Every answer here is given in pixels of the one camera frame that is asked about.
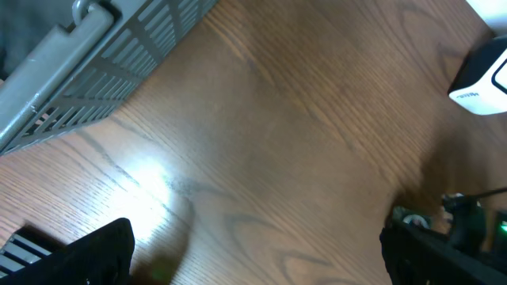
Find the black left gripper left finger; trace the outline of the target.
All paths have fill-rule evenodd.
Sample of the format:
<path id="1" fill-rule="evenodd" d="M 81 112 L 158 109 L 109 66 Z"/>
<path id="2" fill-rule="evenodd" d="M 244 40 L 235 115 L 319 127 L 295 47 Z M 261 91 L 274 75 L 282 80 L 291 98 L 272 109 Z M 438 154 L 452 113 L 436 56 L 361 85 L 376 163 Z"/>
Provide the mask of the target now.
<path id="1" fill-rule="evenodd" d="M 134 248 L 127 218 L 67 245 L 26 224 L 1 247 L 1 283 L 127 284 Z"/>

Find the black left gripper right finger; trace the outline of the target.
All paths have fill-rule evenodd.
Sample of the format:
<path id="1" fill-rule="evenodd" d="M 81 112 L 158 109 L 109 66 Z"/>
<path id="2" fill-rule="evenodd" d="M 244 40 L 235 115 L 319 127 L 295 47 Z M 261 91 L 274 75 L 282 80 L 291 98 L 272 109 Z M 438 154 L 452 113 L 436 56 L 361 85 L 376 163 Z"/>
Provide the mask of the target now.
<path id="1" fill-rule="evenodd" d="M 379 236 L 393 284 L 506 285 L 506 267 L 452 248 L 430 230 L 393 221 Z"/>

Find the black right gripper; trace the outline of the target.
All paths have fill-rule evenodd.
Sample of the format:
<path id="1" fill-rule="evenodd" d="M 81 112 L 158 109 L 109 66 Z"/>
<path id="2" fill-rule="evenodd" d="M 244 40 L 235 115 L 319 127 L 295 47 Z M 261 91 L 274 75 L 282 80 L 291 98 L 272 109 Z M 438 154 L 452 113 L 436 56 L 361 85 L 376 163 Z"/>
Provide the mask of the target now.
<path id="1" fill-rule="evenodd" d="M 486 214 L 480 200 L 498 195 L 498 192 L 484 192 L 475 195 L 456 193 L 443 195 L 444 211 L 452 216 L 448 231 L 450 245 L 471 257 L 483 260 L 506 261 L 506 210 L 497 211 L 494 220 L 493 244 L 489 252 L 482 251 L 486 240 Z"/>

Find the dark green snack pack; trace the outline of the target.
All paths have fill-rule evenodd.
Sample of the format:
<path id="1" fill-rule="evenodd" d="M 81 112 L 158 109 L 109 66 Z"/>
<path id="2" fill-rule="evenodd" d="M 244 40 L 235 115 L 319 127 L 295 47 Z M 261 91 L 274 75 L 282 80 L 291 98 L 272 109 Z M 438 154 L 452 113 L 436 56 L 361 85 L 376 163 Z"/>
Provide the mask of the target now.
<path id="1" fill-rule="evenodd" d="M 431 218 L 426 215 L 419 214 L 410 209 L 396 206 L 392 211 L 392 218 L 404 222 L 412 226 L 418 226 L 425 229 L 430 229 L 432 225 Z"/>

